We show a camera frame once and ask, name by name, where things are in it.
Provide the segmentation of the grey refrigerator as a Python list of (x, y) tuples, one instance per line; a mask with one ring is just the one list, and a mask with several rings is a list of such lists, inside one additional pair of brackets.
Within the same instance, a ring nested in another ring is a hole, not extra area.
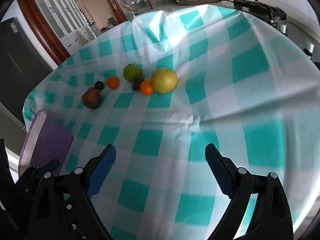
[(52, 71), (16, 18), (1, 22), (1, 104), (19, 122), (27, 96)]

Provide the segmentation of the black device on counter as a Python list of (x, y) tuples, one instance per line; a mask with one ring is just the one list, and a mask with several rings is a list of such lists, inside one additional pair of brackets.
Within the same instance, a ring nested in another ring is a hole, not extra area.
[(233, 5), (235, 9), (249, 12), (269, 24), (285, 22), (287, 20), (287, 14), (279, 7), (261, 3), (258, 0), (234, 0)]

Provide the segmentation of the orange tangerine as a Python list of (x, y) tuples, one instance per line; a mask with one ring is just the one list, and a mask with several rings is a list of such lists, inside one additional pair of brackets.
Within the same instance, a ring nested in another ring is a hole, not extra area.
[(143, 93), (145, 95), (150, 95), (154, 92), (154, 88), (153, 88), (150, 80), (144, 80), (140, 84), (139, 90), (141, 93)]
[(116, 89), (120, 85), (120, 80), (117, 76), (110, 76), (106, 79), (106, 85), (110, 89)]

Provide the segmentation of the red wooden door frame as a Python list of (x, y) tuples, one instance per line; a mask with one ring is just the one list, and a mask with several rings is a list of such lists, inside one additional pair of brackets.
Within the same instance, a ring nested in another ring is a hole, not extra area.
[(17, 0), (26, 22), (34, 35), (49, 54), (52, 60), (59, 66), (70, 57), (52, 28), (44, 18), (35, 0)]

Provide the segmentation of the purple fabric storage box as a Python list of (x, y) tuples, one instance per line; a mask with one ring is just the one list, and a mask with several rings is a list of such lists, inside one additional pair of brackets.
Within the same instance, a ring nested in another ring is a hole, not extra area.
[(53, 175), (58, 176), (72, 141), (72, 133), (49, 117), (46, 111), (37, 112), (22, 146), (18, 175), (21, 176), (30, 166), (43, 167), (56, 159), (60, 165)]

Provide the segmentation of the teal white checkered tablecloth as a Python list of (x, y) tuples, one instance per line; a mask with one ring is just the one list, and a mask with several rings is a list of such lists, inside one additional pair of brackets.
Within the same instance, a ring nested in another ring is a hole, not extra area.
[[(133, 91), (170, 68), (167, 93)], [(117, 76), (110, 89), (106, 79)], [(102, 102), (82, 95), (102, 81)], [(274, 27), (245, 12), (200, 5), (124, 22), (73, 54), (26, 98), (27, 126), (41, 110), (74, 140), (61, 172), (99, 155), (116, 161), (93, 204), (114, 239), (206, 239), (229, 203), (204, 158), (213, 143), (253, 174), (276, 172), (297, 229), (319, 194), (319, 70)]]

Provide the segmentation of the white glass door cabinet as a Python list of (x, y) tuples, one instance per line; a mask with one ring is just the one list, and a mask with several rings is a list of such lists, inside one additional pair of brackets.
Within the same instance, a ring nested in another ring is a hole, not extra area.
[(74, 0), (35, 0), (44, 18), (68, 53), (96, 38)]

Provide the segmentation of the yellow pear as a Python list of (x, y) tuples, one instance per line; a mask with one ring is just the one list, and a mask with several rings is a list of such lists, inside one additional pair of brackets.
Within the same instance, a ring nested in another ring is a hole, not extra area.
[(151, 84), (158, 93), (172, 91), (178, 83), (177, 74), (170, 68), (157, 68), (151, 76)]

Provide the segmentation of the dark fruit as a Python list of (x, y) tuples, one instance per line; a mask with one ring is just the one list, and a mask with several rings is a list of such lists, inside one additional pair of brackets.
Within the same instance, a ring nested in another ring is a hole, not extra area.
[(132, 85), (132, 89), (133, 91), (138, 91), (140, 89), (140, 85), (141, 83), (144, 81), (143, 78), (138, 78), (134, 81), (133, 85)]
[(104, 85), (104, 83), (102, 81), (97, 81), (94, 84), (94, 87), (95, 87), (95, 89), (97, 89), (99, 91), (102, 91), (105, 88), (105, 85)]

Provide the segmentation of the dark red pomegranate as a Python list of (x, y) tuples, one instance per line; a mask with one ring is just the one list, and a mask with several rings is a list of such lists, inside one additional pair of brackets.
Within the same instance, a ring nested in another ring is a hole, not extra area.
[(81, 101), (90, 109), (97, 108), (102, 102), (100, 91), (95, 87), (89, 87), (88, 90), (82, 95)]

